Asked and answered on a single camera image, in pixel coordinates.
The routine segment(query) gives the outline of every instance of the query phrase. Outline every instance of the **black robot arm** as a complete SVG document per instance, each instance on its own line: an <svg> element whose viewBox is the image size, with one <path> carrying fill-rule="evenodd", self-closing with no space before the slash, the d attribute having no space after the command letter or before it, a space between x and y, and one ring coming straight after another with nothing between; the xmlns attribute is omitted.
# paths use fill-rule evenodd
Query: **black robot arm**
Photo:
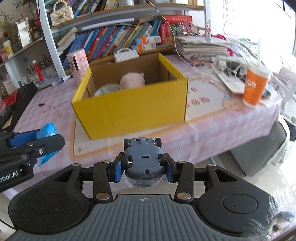
<svg viewBox="0 0 296 241"><path fill-rule="evenodd" d="M36 139L39 130L0 132L0 192L31 179L38 157L61 150L61 135Z"/></svg>

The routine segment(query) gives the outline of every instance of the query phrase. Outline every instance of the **window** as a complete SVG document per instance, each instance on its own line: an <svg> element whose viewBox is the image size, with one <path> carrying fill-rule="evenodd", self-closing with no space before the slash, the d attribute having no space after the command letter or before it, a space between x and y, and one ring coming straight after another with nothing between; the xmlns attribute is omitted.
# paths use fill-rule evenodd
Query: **window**
<svg viewBox="0 0 296 241"><path fill-rule="evenodd" d="M292 53L295 12L283 0L224 0L224 33Z"/></svg>

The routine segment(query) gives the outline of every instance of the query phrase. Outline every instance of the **white shelf post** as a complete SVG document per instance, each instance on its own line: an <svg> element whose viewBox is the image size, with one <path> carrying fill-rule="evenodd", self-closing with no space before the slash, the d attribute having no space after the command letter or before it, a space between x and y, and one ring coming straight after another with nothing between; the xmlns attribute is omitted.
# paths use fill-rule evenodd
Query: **white shelf post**
<svg viewBox="0 0 296 241"><path fill-rule="evenodd" d="M48 23L44 0L37 0L37 3L38 3L38 6L37 6L38 11L40 10L39 16L40 16L41 27L43 30L44 38L45 38L50 56L52 58L52 62L54 63L54 66L56 68L56 71L59 77L60 78L65 77L66 76L65 70L63 68L61 60L57 53L57 48L56 48L54 39L52 37L51 29Z"/></svg>
<svg viewBox="0 0 296 241"><path fill-rule="evenodd" d="M204 0L204 13L205 13L205 35L206 37L211 37L210 0Z"/></svg>

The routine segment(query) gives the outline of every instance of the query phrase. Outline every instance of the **ribbed black surface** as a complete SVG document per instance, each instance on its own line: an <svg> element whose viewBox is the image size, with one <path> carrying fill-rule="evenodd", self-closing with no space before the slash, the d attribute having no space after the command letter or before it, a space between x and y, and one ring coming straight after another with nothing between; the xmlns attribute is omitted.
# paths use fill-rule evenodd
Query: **ribbed black surface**
<svg viewBox="0 0 296 241"><path fill-rule="evenodd" d="M118 195L97 204L89 217L71 230L54 235L17 231L8 241L234 241L196 215L192 206L178 204L165 195Z"/></svg>

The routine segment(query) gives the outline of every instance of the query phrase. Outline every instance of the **stack of papers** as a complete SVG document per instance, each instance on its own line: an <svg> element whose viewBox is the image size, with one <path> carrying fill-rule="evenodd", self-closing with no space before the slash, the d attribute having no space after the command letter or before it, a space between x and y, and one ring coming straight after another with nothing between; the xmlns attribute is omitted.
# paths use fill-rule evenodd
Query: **stack of papers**
<svg viewBox="0 0 296 241"><path fill-rule="evenodd" d="M200 56L229 56L227 48L231 47L230 44L223 39L211 37L176 37L176 46L178 52L183 55L195 54Z"/></svg>

